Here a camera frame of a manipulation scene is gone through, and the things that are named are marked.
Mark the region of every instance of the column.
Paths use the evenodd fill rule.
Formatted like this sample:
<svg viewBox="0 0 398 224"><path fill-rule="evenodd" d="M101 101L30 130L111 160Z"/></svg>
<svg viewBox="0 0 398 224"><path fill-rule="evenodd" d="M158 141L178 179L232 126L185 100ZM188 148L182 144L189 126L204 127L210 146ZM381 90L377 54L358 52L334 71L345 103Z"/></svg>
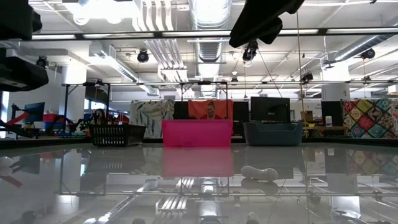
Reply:
<svg viewBox="0 0 398 224"><path fill-rule="evenodd" d="M322 68L322 79L324 81L348 81L349 70L347 62L334 63L333 68ZM349 84L327 84L322 86L323 101L349 100Z"/></svg>
<svg viewBox="0 0 398 224"><path fill-rule="evenodd" d="M87 71L86 67L78 62L71 63L68 66L62 67L63 83L66 84L81 84L86 82ZM60 114L64 114L66 87L61 89ZM69 87L69 92L74 89L74 86ZM86 96L86 87L78 86L68 96L67 118L72 121L78 121L84 115L84 103Z"/></svg>

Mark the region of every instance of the black basket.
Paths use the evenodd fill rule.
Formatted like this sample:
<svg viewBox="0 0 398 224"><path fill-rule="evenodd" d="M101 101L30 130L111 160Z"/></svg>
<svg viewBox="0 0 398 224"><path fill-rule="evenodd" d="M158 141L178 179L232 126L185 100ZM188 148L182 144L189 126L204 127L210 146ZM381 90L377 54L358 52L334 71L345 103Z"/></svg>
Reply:
<svg viewBox="0 0 398 224"><path fill-rule="evenodd" d="M95 146L131 146L141 144L145 135L145 126L132 124L92 124L91 142Z"/></svg>

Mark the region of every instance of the black monitor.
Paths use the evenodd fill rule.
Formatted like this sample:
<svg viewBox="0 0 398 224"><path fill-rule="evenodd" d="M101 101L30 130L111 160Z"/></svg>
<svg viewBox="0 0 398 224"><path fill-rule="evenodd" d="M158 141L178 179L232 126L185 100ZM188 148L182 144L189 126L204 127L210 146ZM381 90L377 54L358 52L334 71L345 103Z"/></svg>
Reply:
<svg viewBox="0 0 398 224"><path fill-rule="evenodd" d="M29 116L25 119L25 124L33 123L35 121L43 121L44 103L25 105L25 111L29 113Z"/></svg>
<svg viewBox="0 0 398 224"><path fill-rule="evenodd" d="M251 97L250 119L290 123L290 98Z"/></svg>

